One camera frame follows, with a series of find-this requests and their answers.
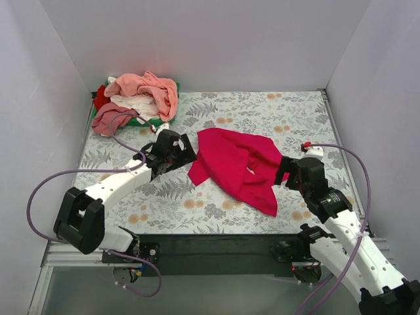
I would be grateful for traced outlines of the magenta t shirt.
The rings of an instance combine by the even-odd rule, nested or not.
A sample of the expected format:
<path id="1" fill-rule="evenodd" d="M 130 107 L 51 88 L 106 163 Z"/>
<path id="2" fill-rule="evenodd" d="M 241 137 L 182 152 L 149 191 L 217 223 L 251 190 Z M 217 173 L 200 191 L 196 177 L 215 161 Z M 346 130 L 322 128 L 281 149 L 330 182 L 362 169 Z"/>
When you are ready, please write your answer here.
<path id="1" fill-rule="evenodd" d="M 211 179 L 235 200 L 275 217 L 272 187 L 282 158 L 270 138 L 209 128 L 198 132 L 197 160 L 188 176 L 196 186 Z"/>

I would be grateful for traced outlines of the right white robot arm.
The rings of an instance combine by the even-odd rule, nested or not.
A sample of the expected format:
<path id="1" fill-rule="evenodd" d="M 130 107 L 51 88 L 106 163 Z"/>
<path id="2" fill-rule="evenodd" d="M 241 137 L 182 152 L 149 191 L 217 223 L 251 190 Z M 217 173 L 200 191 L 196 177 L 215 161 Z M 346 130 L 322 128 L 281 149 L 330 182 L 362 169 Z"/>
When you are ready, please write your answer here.
<path id="1" fill-rule="evenodd" d="M 409 281 L 384 256 L 345 195 L 329 186 L 315 157 L 285 157 L 276 184 L 298 191 L 321 226 L 302 225 L 298 256 L 320 261 L 352 294 L 361 314 L 417 314 L 419 281 Z"/>

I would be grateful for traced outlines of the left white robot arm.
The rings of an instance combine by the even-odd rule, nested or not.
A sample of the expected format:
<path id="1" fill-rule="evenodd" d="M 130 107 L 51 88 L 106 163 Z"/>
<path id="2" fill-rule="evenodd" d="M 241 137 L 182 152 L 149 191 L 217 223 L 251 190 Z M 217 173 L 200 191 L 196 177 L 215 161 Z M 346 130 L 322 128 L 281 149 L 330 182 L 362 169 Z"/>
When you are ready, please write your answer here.
<path id="1" fill-rule="evenodd" d="M 70 188 L 64 194 L 54 233 L 83 254 L 114 250 L 123 261 L 135 261 L 140 253 L 134 242 L 136 234 L 106 226 L 108 211 L 138 187 L 195 160 L 196 153 L 186 134 L 170 129 L 159 131 L 156 141 L 145 145 L 124 169 L 82 190 Z"/>

